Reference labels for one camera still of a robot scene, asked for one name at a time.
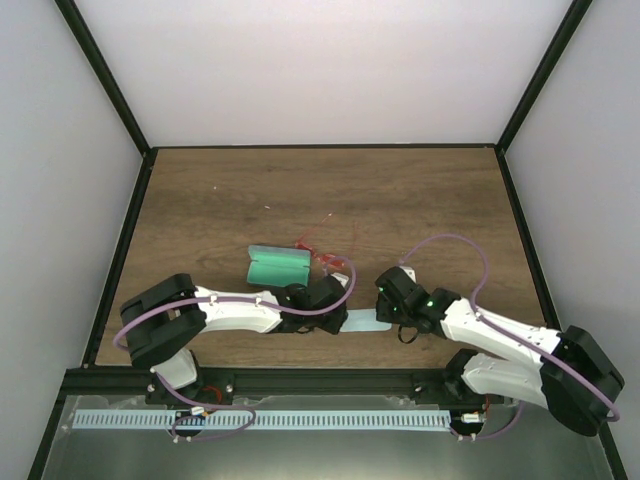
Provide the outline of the red transparent sunglasses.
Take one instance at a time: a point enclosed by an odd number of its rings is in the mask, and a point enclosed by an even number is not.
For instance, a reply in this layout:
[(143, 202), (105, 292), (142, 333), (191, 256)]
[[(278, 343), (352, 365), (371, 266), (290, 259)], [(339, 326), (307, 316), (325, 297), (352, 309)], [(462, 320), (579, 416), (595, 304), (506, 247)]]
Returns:
[(295, 240), (293, 247), (308, 251), (320, 266), (334, 257), (351, 258), (357, 246), (360, 225), (357, 220), (346, 222), (335, 219), (333, 212), (306, 228)]

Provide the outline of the light blue cleaning cloth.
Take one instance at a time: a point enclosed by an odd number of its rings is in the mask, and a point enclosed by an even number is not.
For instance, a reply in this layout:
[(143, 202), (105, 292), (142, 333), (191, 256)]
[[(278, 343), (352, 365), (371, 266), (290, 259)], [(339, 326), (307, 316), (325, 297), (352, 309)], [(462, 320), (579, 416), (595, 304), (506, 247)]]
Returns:
[(377, 320), (375, 309), (353, 309), (347, 311), (347, 318), (340, 327), (340, 333), (385, 332), (392, 328), (390, 323)]

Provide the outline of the teal glasses case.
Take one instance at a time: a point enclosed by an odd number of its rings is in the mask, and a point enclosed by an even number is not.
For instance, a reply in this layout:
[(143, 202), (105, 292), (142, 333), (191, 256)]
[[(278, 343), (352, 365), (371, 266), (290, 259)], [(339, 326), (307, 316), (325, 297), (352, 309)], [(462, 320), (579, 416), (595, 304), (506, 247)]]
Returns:
[(266, 245), (250, 245), (247, 283), (254, 286), (307, 286), (311, 273), (311, 253), (308, 250)]

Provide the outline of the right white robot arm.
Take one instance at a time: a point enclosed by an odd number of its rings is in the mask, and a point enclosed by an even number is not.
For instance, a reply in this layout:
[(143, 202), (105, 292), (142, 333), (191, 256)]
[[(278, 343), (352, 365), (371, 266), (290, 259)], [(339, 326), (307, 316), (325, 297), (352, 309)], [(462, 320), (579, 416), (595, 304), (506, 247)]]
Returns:
[(447, 366), (444, 389), (451, 400), (465, 403), (479, 394), (524, 401), (587, 437), (611, 419), (624, 379), (586, 330), (526, 325), (450, 290), (427, 292), (408, 267), (386, 270), (375, 285), (378, 321), (469, 346)]

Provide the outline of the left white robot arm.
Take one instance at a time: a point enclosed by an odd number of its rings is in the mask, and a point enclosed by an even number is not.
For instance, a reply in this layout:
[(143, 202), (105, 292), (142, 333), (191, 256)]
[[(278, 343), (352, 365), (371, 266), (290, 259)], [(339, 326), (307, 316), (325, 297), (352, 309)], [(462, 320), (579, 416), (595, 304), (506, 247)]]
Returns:
[(314, 283), (274, 287), (257, 293), (230, 293), (196, 286), (190, 275), (168, 277), (120, 307), (122, 329), (113, 344), (129, 353), (131, 363), (169, 383), (181, 403), (196, 402), (204, 392), (195, 355), (187, 344), (197, 335), (217, 331), (260, 334), (302, 333), (319, 328), (337, 334), (348, 318), (346, 300), (355, 280), (341, 273)]

